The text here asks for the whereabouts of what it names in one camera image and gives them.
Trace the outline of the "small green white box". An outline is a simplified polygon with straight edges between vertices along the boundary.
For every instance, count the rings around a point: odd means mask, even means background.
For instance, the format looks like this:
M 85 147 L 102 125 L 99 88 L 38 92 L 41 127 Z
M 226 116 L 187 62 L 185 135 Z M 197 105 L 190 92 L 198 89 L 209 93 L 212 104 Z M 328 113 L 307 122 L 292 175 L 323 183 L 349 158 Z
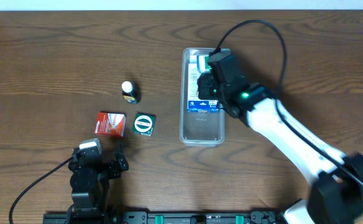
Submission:
M 199 55 L 197 59 L 197 69 L 200 73 L 208 73 L 211 67 L 208 65 L 209 55 Z

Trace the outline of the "blue white medicine box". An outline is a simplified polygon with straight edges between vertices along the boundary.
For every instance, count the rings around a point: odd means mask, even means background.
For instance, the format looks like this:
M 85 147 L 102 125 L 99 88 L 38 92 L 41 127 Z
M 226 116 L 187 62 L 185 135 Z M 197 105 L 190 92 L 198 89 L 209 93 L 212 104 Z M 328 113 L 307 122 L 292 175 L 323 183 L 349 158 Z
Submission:
M 188 90 L 187 90 L 187 111 L 188 112 L 218 112 L 218 102 L 216 100 L 201 100 L 198 98 L 197 81 L 201 73 L 197 69 L 197 64 L 188 64 Z

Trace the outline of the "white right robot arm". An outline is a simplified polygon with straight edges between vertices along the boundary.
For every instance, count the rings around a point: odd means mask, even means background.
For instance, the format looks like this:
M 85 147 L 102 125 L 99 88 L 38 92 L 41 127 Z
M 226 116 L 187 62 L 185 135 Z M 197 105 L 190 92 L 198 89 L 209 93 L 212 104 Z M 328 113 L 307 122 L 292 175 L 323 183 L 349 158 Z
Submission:
M 354 223 L 363 215 L 363 155 L 349 157 L 297 121 L 266 87 L 243 75 L 202 74 L 202 100 L 217 100 L 233 118 L 267 138 L 310 185 L 308 200 L 286 209 L 284 223 Z

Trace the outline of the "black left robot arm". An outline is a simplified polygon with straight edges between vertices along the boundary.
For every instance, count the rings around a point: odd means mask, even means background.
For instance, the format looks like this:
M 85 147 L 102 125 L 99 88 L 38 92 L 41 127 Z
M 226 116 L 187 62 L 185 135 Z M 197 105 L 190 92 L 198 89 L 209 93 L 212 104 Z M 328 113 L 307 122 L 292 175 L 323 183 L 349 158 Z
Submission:
M 121 219 L 108 208 L 109 181 L 118 179 L 129 164 L 119 142 L 110 161 L 104 162 L 99 139 L 83 141 L 73 150 L 68 168 L 73 205 L 67 210 L 66 223 L 120 223 Z

